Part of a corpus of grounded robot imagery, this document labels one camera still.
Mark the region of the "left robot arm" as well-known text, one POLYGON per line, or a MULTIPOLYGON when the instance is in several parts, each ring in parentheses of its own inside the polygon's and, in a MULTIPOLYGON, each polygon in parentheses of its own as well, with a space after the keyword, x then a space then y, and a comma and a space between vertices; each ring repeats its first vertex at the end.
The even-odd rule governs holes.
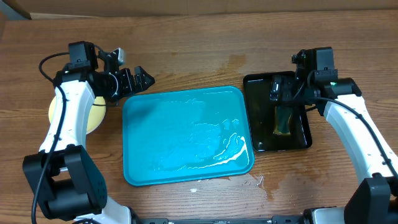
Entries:
POLYGON ((30 219, 40 209, 49 220, 74 223, 140 223, 135 211, 113 200, 106 181, 86 151, 86 129, 95 98, 117 104, 146 91, 155 78, 142 67, 123 68, 124 52, 73 42, 70 61, 50 79, 55 108, 38 153, 25 156, 24 175, 34 193, 30 219))

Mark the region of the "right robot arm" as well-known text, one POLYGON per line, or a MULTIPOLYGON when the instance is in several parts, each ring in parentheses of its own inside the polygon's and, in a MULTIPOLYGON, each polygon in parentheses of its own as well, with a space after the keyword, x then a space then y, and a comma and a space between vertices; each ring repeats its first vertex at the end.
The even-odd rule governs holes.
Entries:
POLYGON ((304 223, 397 223, 397 155, 374 124, 352 78, 339 78, 331 47, 292 56, 293 75, 271 76, 277 134, 287 134, 290 106, 313 105, 336 131, 354 165, 358 188, 344 207, 310 208, 304 223))

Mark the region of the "yellow plate with stain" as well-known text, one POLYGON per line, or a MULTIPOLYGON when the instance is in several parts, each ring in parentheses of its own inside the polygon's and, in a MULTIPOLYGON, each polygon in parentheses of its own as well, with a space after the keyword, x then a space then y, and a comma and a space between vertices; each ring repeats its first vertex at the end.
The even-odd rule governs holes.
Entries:
MULTIPOLYGON (((52 122, 53 112, 55 109, 56 97, 51 101, 48 110, 48 117, 50 123, 52 122)), ((106 114, 105 99, 102 96, 98 96, 94 100, 94 105, 90 109, 90 114, 88 117, 86 133, 89 134, 93 132, 103 121, 106 114)))

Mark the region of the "green yellow sponge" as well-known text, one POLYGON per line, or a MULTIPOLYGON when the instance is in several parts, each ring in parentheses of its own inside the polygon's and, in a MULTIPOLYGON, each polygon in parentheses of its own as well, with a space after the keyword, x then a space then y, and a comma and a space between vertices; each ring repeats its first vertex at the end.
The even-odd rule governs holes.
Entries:
POLYGON ((292 115, 293 109, 291 107, 276 106, 273 133, 281 136, 290 135, 290 121, 292 115))

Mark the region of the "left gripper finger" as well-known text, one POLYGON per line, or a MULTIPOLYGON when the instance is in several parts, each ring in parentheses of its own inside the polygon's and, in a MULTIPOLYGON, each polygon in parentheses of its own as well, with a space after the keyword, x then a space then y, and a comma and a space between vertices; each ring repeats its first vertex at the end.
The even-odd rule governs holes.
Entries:
POLYGON ((116 54, 99 51, 98 58, 104 62, 104 73, 116 73, 118 71, 118 58, 116 54))
POLYGON ((134 91, 136 93, 146 91, 155 83, 155 78, 149 75, 141 66, 134 68, 134 79, 134 91))

